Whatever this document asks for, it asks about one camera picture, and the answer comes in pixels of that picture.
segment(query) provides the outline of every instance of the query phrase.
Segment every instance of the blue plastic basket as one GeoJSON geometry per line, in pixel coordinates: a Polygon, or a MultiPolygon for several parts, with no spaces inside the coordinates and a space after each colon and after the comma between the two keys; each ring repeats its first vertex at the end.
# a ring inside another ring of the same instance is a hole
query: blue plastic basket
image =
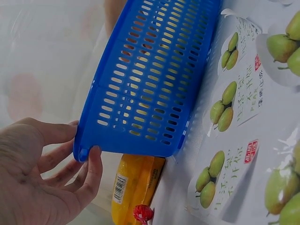
{"type": "Polygon", "coordinates": [[[221,0],[128,0],[106,46],[75,137],[92,146],[160,157],[182,144],[221,0]]]}

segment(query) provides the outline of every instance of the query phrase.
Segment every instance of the pear illustration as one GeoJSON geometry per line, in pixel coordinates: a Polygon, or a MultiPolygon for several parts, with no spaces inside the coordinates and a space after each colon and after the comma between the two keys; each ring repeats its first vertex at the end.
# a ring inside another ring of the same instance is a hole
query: pear illustration
{"type": "Polygon", "coordinates": [[[226,52],[224,52],[224,54],[222,56],[222,60],[221,60],[221,66],[223,69],[226,67],[230,55],[231,55],[231,53],[228,50],[226,52]]]}
{"type": "Polygon", "coordinates": [[[239,51],[236,49],[232,52],[231,56],[229,57],[229,60],[226,65],[227,70],[231,70],[235,66],[238,60],[238,56],[239,56],[239,51]]]}
{"type": "Polygon", "coordinates": [[[290,39],[300,41],[300,11],[298,11],[285,29],[290,39]]]}
{"type": "Polygon", "coordinates": [[[222,167],[223,167],[223,164],[224,164],[224,161],[225,161],[225,154],[223,151],[218,151],[214,158],[212,158],[211,162],[210,162],[210,176],[215,178],[217,177],[221,170],[222,170],[222,167]]]}
{"type": "Polygon", "coordinates": [[[221,101],[217,101],[210,110],[210,120],[215,125],[219,122],[222,113],[225,110],[225,106],[221,101]]]}
{"type": "Polygon", "coordinates": [[[276,34],[268,37],[267,48],[275,61],[286,63],[297,50],[298,44],[285,34],[276,34]]]}
{"type": "Polygon", "coordinates": [[[300,224],[300,193],[296,194],[281,210],[279,225],[300,224]]]}
{"type": "Polygon", "coordinates": [[[228,87],[225,89],[222,95],[222,102],[224,105],[231,103],[235,96],[237,84],[235,81],[231,82],[228,87]]]}
{"type": "Polygon", "coordinates": [[[235,49],[238,40],[239,40],[239,35],[237,32],[235,32],[228,43],[228,51],[232,52],[235,49]]]}
{"type": "Polygon", "coordinates": [[[288,67],[278,67],[278,69],[290,69],[291,72],[300,76],[300,48],[298,48],[287,60],[288,67]]]}
{"type": "Polygon", "coordinates": [[[264,192],[264,204],[269,213],[279,214],[299,190],[299,184],[299,178],[291,167],[273,170],[264,192]]]}
{"type": "Polygon", "coordinates": [[[201,192],[205,185],[210,181],[209,168],[205,167],[202,173],[199,175],[196,182],[196,191],[201,192]]]}
{"type": "Polygon", "coordinates": [[[219,119],[219,122],[217,123],[217,127],[219,131],[220,132],[226,131],[229,128],[232,120],[233,120],[233,108],[228,107],[227,109],[225,109],[225,111],[223,112],[222,116],[219,119]]]}
{"type": "Polygon", "coordinates": [[[207,209],[212,200],[214,199],[216,192],[216,185],[214,182],[210,181],[200,193],[200,204],[203,208],[207,209]]]}

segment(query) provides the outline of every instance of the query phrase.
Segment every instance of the hand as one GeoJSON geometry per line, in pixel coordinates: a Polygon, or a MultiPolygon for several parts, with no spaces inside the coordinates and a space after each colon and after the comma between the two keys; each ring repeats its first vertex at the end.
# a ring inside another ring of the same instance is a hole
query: hand
{"type": "Polygon", "coordinates": [[[99,147],[91,149],[83,165],[72,159],[53,177],[40,175],[71,154],[77,123],[27,118],[0,131],[0,224],[65,225],[94,199],[102,176],[99,147]],[[43,147],[53,143],[63,144],[41,156],[43,147]]]}

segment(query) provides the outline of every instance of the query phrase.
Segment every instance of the pear stem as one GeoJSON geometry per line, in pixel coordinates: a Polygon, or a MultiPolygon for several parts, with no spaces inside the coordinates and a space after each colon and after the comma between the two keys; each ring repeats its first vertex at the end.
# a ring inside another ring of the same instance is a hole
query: pear stem
{"type": "Polygon", "coordinates": [[[279,224],[279,220],[275,222],[268,222],[268,225],[279,224]]]}
{"type": "Polygon", "coordinates": [[[278,69],[289,69],[289,67],[278,67],[278,69]]]}

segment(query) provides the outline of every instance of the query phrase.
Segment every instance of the barcode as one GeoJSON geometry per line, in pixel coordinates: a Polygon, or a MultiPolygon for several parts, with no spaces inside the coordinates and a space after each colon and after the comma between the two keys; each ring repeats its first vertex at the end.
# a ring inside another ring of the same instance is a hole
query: barcode
{"type": "Polygon", "coordinates": [[[127,177],[117,174],[117,182],[116,182],[116,186],[114,187],[113,200],[118,204],[122,204],[123,202],[127,181],[128,181],[127,177]]]}

